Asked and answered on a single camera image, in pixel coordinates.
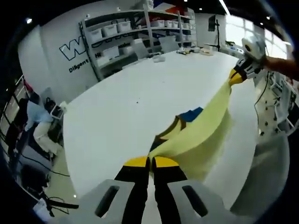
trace white wall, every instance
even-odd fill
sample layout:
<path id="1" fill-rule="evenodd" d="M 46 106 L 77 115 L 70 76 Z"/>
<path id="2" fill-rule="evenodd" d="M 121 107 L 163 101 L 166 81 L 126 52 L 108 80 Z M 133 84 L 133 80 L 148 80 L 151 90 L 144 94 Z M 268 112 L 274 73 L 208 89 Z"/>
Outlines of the white wall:
<path id="1" fill-rule="evenodd" d="M 197 44 L 201 47 L 205 43 L 217 44 L 217 28 L 214 32 L 208 31 L 209 18 L 214 14 L 209 13 L 196 13 L 195 14 L 195 24 L 196 24 L 196 34 L 197 34 Z M 220 45 L 225 44 L 225 16 L 216 15 L 216 19 L 219 23 L 219 36 Z"/>
<path id="2" fill-rule="evenodd" d="M 106 0 L 66 12 L 28 34 L 18 48 L 21 68 L 34 91 L 51 87 L 54 99 L 72 101 L 97 83 L 80 38 L 78 22 L 87 14 L 96 17 L 128 10 L 137 0 Z"/>

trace wall logo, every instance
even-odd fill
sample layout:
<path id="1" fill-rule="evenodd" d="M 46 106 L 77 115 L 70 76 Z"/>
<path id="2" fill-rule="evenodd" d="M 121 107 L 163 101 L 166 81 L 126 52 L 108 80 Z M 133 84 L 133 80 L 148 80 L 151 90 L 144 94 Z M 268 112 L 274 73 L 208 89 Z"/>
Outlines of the wall logo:
<path id="1" fill-rule="evenodd" d="M 59 50 L 69 61 L 74 59 L 77 55 L 81 55 L 86 52 L 81 36 L 71 40 L 69 44 L 62 45 Z"/>

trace floor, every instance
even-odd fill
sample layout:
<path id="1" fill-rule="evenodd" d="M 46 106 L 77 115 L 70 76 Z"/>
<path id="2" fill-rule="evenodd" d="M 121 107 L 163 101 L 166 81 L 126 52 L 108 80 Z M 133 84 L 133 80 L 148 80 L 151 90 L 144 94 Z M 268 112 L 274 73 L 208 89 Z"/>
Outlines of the floor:
<path id="1" fill-rule="evenodd" d="M 260 94 L 263 92 L 264 88 L 266 85 L 266 80 L 263 78 L 258 85 L 256 86 L 256 98 L 258 99 Z M 19 90 L 20 93 L 19 96 L 22 96 L 24 94 L 22 90 Z M 273 120 L 274 118 L 274 109 L 273 107 L 269 107 L 268 110 L 266 110 L 266 105 L 271 105 L 274 102 L 274 95 L 273 93 L 269 90 L 269 88 L 266 88 L 265 93 L 262 95 L 261 99 L 256 105 L 258 117 L 259 117 L 259 129 L 260 133 L 264 132 L 262 136 L 259 137 L 259 141 L 268 138 L 272 134 L 272 130 L 275 128 L 275 121 Z M 14 104 L 14 102 L 10 102 L 9 108 L 7 108 L 7 114 L 10 118 L 14 117 L 14 114 L 17 111 L 17 106 Z M 8 124 L 5 122 L 2 122 L 0 124 L 1 128 L 7 128 Z M 66 164 L 66 159 L 65 159 L 65 153 L 64 151 L 60 152 L 54 167 L 53 167 L 54 172 L 58 172 L 64 175 L 68 175 L 68 168 Z M 66 203 L 72 203 L 72 204 L 77 204 L 78 200 L 76 198 L 76 192 L 74 190 L 74 187 L 72 185 L 70 177 L 58 175 L 52 173 L 50 179 L 50 185 L 48 188 L 45 190 L 45 193 L 48 197 L 58 197 L 58 198 L 53 198 L 53 200 L 57 201 L 64 201 Z M 66 215 L 65 213 L 59 211 L 59 210 L 54 210 L 53 213 L 56 217 L 64 216 Z"/>

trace desk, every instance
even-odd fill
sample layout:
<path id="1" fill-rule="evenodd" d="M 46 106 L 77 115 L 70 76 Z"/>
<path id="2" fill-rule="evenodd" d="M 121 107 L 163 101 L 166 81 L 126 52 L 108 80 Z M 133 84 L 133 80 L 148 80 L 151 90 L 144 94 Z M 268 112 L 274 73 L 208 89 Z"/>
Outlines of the desk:
<path id="1" fill-rule="evenodd" d="M 220 52 L 164 56 L 162 63 L 147 59 L 129 66 L 69 103 L 64 115 L 64 148 L 78 196 L 105 179 L 114 179 L 130 158 L 147 155 L 155 135 L 175 115 L 205 108 L 238 60 Z M 223 156 L 204 181 L 222 197 L 227 209 L 237 199 L 254 156 L 255 100 L 252 80 L 233 86 L 229 103 L 232 129 L 222 145 Z"/>

